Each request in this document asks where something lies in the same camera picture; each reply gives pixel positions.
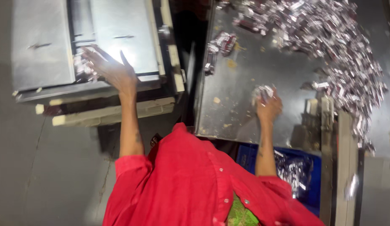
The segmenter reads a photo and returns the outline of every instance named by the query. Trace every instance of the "red long-sleeve shirt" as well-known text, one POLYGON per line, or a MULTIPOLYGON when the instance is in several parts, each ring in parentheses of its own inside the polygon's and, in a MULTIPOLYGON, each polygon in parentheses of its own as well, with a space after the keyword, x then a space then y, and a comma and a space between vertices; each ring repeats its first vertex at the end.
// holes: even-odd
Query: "red long-sleeve shirt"
POLYGON ((292 198, 288 183, 252 175, 209 141, 188 133, 183 123, 175 125, 148 157, 121 157, 115 170, 104 226, 224 226, 233 191, 263 225, 323 226, 292 198))

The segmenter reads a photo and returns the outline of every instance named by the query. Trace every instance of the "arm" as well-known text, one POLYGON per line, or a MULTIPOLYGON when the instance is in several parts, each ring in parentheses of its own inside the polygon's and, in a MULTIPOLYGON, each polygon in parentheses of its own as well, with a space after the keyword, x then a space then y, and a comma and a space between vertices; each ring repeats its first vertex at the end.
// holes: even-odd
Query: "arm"
POLYGON ((255 175, 276 176, 275 156, 273 151, 273 121, 282 112, 282 100, 277 96, 276 89, 273 97, 266 104, 257 99, 257 113, 261 123, 261 141, 259 144, 255 175))
POLYGON ((143 143, 139 133, 138 118, 136 112, 136 84, 138 78, 133 67, 128 63, 122 51, 120 64, 97 45, 92 46, 97 53, 84 48, 83 57, 94 71, 102 75, 119 92, 121 102, 121 136, 120 157, 127 155, 144 154, 143 143))

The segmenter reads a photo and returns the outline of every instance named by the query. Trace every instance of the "right hand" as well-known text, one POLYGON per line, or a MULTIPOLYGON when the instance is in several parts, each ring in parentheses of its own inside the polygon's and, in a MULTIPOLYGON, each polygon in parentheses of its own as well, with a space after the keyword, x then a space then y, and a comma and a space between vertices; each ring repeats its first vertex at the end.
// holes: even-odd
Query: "right hand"
POLYGON ((88 64, 89 67, 91 67, 99 75, 105 77, 106 80, 119 91, 120 98, 135 101, 136 84, 139 79, 122 51, 120 51, 120 55, 124 64, 116 61, 97 45, 92 45, 92 47, 97 53, 92 52, 87 48, 82 48, 84 51, 83 57, 90 62, 88 64))
POLYGON ((278 97, 276 88, 273 88, 273 96, 262 103, 261 97, 257 97, 257 114, 261 123, 261 128, 273 126, 273 121, 282 113, 282 100, 278 97))

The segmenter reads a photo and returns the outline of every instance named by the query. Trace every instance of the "blue plastic crate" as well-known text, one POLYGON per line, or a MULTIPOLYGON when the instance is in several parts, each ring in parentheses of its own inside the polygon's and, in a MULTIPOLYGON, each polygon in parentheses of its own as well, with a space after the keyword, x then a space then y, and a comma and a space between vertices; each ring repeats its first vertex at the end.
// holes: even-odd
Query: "blue plastic crate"
MULTIPOLYGON (((298 200, 316 216, 319 216, 320 205, 320 178, 321 178, 321 157, 309 154, 301 150, 288 148, 274 148, 276 151, 289 158, 309 157, 313 161, 309 190, 298 200)), ((238 148, 236 162, 248 172, 255 174, 255 161, 258 153, 258 145, 241 144, 238 148)))

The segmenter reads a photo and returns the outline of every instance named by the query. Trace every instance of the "concrete floor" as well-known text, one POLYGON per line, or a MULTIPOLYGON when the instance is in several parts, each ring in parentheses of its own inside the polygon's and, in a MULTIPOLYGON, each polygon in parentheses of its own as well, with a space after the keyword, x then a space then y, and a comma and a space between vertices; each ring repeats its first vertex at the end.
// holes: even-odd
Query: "concrete floor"
MULTIPOLYGON (((11 96, 11 2, 0 0, 0 226, 101 225, 115 168, 96 128, 53 127, 11 96)), ((147 151, 178 115, 139 121, 147 151)), ((361 216, 363 226, 390 226, 389 160, 366 158, 361 216)))

